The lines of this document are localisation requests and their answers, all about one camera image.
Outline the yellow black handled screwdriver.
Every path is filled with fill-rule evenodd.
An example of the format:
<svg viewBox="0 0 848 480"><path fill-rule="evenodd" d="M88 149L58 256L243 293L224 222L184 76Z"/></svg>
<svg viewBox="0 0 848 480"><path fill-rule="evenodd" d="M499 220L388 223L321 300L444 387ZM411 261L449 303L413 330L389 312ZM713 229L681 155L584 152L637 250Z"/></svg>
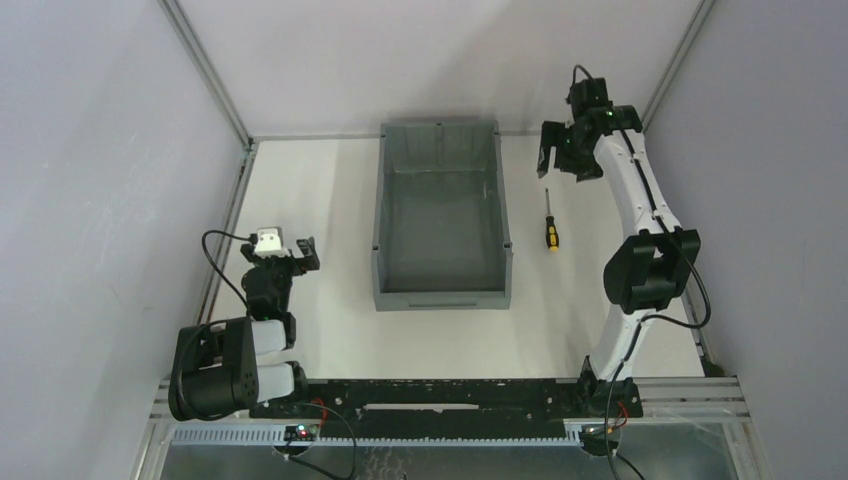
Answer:
<svg viewBox="0 0 848 480"><path fill-rule="evenodd" d="M548 188L544 189L546 202L546 244L549 251L556 252L559 250L559 234L555 224L555 217L551 210L550 192Z"/></svg>

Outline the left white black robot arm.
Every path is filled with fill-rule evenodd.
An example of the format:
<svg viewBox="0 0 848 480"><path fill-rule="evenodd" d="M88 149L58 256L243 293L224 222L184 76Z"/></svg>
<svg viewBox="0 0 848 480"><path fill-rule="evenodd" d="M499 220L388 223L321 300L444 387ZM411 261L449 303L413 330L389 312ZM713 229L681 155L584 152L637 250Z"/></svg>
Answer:
<svg viewBox="0 0 848 480"><path fill-rule="evenodd" d="M215 421L266 401L302 399L307 379L298 362L261 362L294 347L293 281L320 268L314 238L296 244L299 256L272 230L244 239L240 251L251 265L240 280L244 316L180 330L168 390L176 420Z"/></svg>

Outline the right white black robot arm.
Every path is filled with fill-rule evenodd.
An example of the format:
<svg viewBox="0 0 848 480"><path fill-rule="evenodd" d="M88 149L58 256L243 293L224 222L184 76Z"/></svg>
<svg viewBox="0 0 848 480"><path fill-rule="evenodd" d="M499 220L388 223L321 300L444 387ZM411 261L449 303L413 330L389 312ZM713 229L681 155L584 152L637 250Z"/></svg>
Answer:
<svg viewBox="0 0 848 480"><path fill-rule="evenodd" d="M623 241L602 277L609 314L573 401L583 414L601 416L636 399L636 353L651 324L668 320L666 309L686 289L701 240L682 227L661 193L631 106L588 108L571 125L543 122L537 173L550 168L580 181L606 179L620 216Z"/></svg>

